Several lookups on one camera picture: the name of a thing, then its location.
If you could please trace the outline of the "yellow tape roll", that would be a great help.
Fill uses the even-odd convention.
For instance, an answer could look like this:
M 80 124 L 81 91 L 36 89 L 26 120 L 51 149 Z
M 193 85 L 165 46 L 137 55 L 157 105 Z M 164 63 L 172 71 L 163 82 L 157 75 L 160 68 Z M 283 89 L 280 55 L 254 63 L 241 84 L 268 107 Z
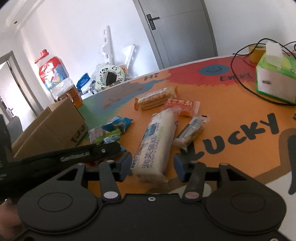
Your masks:
M 249 49 L 249 58 L 252 63 L 258 63 L 266 52 L 265 45 L 251 45 Z

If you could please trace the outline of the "cracker packet clear wrapper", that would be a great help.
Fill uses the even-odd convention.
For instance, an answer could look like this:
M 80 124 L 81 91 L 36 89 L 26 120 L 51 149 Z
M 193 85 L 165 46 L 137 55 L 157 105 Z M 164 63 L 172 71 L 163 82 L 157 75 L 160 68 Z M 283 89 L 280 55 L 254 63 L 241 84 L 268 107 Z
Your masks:
M 165 104 L 170 98 L 178 97 L 177 87 L 165 87 L 135 98 L 134 109 L 148 110 Z

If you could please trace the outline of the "blue plastic bag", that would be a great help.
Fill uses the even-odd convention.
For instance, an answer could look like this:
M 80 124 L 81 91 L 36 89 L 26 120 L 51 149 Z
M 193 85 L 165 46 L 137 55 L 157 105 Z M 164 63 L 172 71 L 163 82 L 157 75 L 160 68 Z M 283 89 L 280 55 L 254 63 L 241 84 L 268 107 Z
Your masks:
M 84 94 L 88 92 L 94 84 L 94 80 L 88 75 L 88 73 L 85 73 L 77 82 L 76 88 L 79 91 L 79 93 Z

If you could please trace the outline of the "green tissue box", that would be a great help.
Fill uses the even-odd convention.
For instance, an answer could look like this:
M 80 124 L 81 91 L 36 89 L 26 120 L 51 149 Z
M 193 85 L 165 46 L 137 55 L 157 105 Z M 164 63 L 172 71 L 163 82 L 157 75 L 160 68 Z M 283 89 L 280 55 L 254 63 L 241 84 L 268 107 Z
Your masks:
M 295 104 L 295 57 L 284 54 L 276 42 L 266 43 L 256 66 L 256 91 Z

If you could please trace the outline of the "white foam packaging piece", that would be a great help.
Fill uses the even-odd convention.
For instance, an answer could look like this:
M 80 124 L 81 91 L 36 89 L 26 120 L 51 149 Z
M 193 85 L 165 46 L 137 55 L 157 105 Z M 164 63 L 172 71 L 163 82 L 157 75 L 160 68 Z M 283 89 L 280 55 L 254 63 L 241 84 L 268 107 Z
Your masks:
M 103 45 L 102 45 L 102 55 L 104 56 L 104 62 L 106 65 L 115 65 L 120 67 L 125 73 L 125 81 L 131 80 L 133 77 L 132 68 L 134 59 L 137 53 L 136 45 L 128 45 L 124 47 L 121 52 L 125 59 L 123 61 L 117 61 L 115 57 L 115 50 L 113 47 L 111 29 L 107 25 L 103 30 Z

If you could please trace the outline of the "long white cake packet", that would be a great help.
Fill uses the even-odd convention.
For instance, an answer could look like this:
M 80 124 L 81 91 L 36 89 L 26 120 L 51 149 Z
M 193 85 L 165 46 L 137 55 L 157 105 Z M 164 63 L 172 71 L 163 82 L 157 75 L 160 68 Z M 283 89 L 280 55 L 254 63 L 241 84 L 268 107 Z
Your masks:
M 140 181 L 167 182 L 164 172 L 180 114 L 180 108 L 167 108 L 152 116 L 132 160 L 132 174 Z

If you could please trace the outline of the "grey door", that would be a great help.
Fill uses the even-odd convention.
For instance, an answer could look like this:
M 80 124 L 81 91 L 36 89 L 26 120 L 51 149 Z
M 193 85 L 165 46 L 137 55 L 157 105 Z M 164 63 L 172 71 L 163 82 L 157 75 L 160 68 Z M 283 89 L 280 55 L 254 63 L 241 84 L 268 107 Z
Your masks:
M 134 1 L 160 69 L 218 55 L 204 1 Z M 146 15 L 159 16 L 151 30 Z

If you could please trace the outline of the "blue snack packet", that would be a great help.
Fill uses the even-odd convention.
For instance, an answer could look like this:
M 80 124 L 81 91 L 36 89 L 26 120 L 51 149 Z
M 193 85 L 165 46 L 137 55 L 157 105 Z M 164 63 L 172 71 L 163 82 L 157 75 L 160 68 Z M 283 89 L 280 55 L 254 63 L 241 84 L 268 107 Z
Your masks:
M 115 116 L 110 122 L 105 125 L 102 125 L 101 128 L 109 133 L 114 132 L 116 130 L 120 131 L 120 133 L 125 133 L 133 119 Z

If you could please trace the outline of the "green striped snack packet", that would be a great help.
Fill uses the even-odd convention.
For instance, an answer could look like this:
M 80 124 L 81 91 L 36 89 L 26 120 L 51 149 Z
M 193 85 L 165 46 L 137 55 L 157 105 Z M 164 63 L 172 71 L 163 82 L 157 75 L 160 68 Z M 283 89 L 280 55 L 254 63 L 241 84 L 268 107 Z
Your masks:
M 103 145 L 112 142 L 119 142 L 121 131 L 115 129 L 111 132 L 104 130 L 101 127 L 91 129 L 89 132 L 89 141 L 92 144 Z

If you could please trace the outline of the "brown cardboard box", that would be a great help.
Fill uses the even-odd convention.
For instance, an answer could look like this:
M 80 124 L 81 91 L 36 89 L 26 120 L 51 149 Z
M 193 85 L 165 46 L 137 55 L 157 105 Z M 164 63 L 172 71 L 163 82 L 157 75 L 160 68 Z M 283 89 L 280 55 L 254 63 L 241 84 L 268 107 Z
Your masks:
M 12 145 L 15 160 L 72 148 L 78 145 L 88 126 L 70 99 L 49 105 Z

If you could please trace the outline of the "panda print round cushion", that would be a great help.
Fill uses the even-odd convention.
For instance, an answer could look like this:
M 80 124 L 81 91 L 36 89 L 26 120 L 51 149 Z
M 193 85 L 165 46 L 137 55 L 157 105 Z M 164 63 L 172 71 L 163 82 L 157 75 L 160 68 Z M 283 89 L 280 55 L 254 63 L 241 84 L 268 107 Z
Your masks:
M 95 80 L 95 89 L 100 90 L 116 82 L 125 80 L 125 71 L 117 65 L 100 65 Z

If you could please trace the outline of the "small clear snack bar packet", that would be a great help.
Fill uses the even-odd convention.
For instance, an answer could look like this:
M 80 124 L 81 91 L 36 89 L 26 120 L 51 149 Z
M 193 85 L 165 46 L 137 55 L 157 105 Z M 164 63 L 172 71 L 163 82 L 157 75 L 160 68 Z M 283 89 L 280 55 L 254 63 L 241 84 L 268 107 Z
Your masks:
M 173 146 L 188 151 L 188 146 L 196 140 L 203 132 L 205 125 L 210 121 L 207 115 L 199 115 L 193 117 L 191 121 L 183 128 L 183 130 L 173 140 Z

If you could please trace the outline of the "orange snack packet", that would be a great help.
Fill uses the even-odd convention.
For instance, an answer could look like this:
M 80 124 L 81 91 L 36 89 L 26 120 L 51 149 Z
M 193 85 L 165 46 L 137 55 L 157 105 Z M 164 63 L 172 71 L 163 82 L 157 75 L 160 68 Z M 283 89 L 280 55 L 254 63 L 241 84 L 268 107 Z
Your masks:
M 181 116 L 196 117 L 200 108 L 201 102 L 183 99 L 169 98 L 163 105 L 163 109 L 179 108 L 181 109 Z

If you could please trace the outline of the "large cooking oil bottle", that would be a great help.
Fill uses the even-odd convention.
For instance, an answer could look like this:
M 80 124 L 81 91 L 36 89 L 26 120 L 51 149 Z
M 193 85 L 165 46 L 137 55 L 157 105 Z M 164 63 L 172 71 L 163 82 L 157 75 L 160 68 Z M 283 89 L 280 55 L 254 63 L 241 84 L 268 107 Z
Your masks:
M 46 49 L 43 49 L 35 64 L 38 64 L 39 77 L 55 102 L 68 98 L 76 108 L 83 105 L 78 89 L 59 57 L 50 55 Z

